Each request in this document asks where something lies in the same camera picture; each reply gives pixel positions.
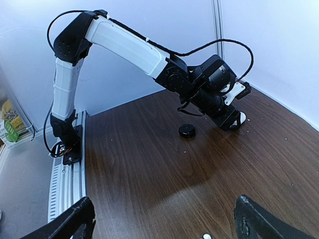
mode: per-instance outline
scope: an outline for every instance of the white wall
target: white wall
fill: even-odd
[[[222,14],[224,37],[254,52],[246,81],[319,129],[319,1],[228,0]],[[230,43],[225,59],[238,75],[249,65],[245,49]]]
[[[179,52],[215,38],[211,0],[1,0],[0,64],[37,129],[53,97],[55,59],[46,29],[54,17],[71,9],[105,9],[112,18]],[[54,24],[52,41],[74,17],[64,16]],[[215,50],[211,46],[185,61],[200,64]],[[81,71],[75,106],[93,115],[161,89],[135,66],[93,46]]]

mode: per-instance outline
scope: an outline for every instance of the robotic arm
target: robotic arm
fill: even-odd
[[[66,148],[79,142],[72,126],[75,119],[74,97],[84,58],[97,44],[128,60],[158,84],[179,94],[179,109],[193,103],[222,130],[237,129],[245,121],[244,113],[231,103],[250,93],[248,83],[236,82],[236,75],[217,55],[197,67],[188,67],[171,52],[151,44],[148,38],[109,18],[104,10],[80,13],[55,39],[56,56],[54,102],[50,115],[53,133]]]

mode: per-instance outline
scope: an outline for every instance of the wooden table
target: wooden table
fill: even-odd
[[[248,118],[236,132],[178,113],[168,91],[88,118],[95,238],[237,238],[241,194],[319,237],[319,133],[256,90],[234,105]],[[195,125],[194,138],[179,136],[184,123]]]

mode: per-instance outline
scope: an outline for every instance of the small white object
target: small white object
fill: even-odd
[[[211,239],[211,236],[210,236],[210,234],[207,234],[207,233],[206,233],[206,234],[203,235],[203,238],[204,238],[204,239]]]
[[[248,203],[248,198],[245,196],[240,196],[240,198],[243,200],[244,203]]]
[[[25,128],[25,129],[30,129],[32,127],[33,127],[33,123],[29,127]]]

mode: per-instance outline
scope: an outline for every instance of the gray floor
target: gray floor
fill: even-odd
[[[47,223],[51,169],[41,135],[10,149],[0,175],[1,239],[20,238]]]

